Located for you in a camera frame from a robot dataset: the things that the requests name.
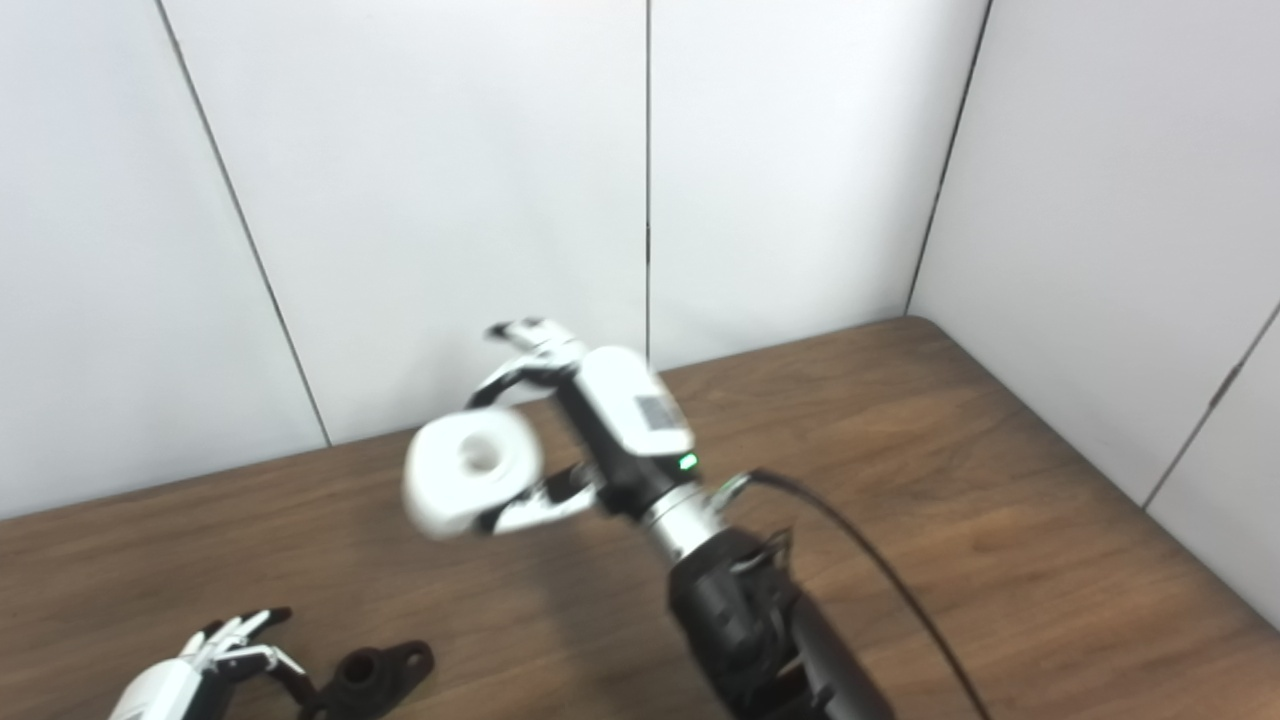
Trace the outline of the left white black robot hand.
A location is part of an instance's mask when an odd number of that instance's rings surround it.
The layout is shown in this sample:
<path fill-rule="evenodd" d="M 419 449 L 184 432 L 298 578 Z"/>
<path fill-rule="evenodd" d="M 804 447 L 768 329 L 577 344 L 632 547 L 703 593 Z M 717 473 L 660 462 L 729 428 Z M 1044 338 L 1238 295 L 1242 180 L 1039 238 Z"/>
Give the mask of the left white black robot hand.
<path fill-rule="evenodd" d="M 239 684 L 270 676 L 305 707 L 317 689 L 305 669 L 284 650 L 256 638 L 287 621 L 289 607 L 262 609 L 196 632 L 177 656 L 136 676 L 123 691 L 110 719 L 224 719 Z"/>

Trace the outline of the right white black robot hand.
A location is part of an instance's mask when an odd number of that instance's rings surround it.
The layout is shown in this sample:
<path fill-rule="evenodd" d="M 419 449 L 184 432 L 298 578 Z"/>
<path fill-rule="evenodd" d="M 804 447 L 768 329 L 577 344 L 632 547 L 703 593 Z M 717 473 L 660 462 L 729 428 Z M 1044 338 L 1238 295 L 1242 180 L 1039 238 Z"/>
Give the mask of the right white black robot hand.
<path fill-rule="evenodd" d="M 596 496 L 608 514 L 641 521 L 660 500 L 698 479 L 692 429 L 639 351 L 591 348 L 541 318 L 500 322 L 486 336 L 518 354 L 470 395 L 466 409 L 489 407 L 522 382 L 550 389 L 596 469 Z"/>

